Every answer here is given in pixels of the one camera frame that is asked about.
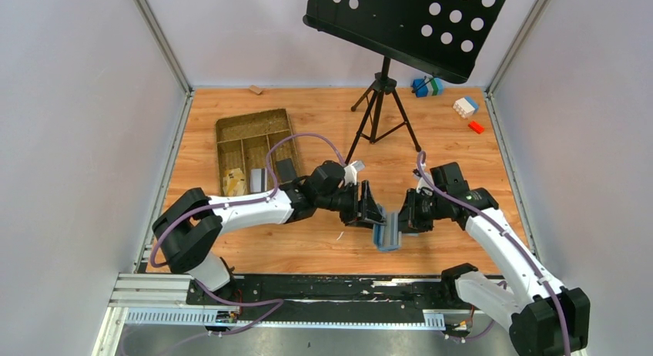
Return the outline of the blue leather card holder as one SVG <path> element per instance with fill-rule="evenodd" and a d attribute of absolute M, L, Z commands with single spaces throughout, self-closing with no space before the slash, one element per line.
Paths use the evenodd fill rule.
<path fill-rule="evenodd" d="M 409 232 L 407 227 L 400 227 L 400 215 L 404 211 L 402 207 L 399 210 L 389 212 L 380 204 L 377 205 L 385 218 L 384 224 L 373 225 L 372 242 L 380 252 L 391 252 L 401 248 L 402 238 L 418 237 L 419 233 Z"/>

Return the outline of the silver credit card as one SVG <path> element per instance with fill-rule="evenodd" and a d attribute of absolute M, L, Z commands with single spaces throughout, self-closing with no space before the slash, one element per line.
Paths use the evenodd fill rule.
<path fill-rule="evenodd" d="M 249 191 L 262 193 L 268 190 L 268 172 L 265 168 L 254 168 L 249 172 Z"/>

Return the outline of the gold credit card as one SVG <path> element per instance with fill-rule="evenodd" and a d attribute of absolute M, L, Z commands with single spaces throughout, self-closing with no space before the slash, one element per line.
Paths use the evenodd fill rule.
<path fill-rule="evenodd" d="M 246 194 L 246 177 L 240 168 L 227 170 L 223 176 L 224 196 L 243 196 Z"/>

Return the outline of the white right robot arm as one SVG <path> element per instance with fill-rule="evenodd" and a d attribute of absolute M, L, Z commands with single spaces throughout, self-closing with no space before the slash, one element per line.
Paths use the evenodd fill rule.
<path fill-rule="evenodd" d="M 442 272 L 451 295 L 482 310 L 510 336 L 519 355 L 571 355 L 588 346 L 591 302 L 579 287 L 568 288 L 529 251 L 498 202 L 484 188 L 471 189 L 456 162 L 425 170 L 419 152 L 417 187 L 398 213 L 400 233 L 431 231 L 451 220 L 490 256 L 507 288 L 471 264 Z"/>

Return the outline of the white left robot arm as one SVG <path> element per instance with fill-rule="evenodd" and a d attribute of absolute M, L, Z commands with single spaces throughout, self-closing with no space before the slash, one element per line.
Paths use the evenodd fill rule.
<path fill-rule="evenodd" d="M 368 181 L 359 182 L 360 161 L 342 166 L 326 161 L 309 176 L 297 177 L 268 192 L 245 196 L 209 196 L 199 188 L 187 190 L 152 225 L 161 263 L 173 274 L 188 274 L 210 291 L 232 280 L 223 259 L 212 254 L 225 233 L 270 224 L 286 224 L 312 217 L 317 210 L 339 214 L 345 226 L 374 228 L 385 224 Z"/>

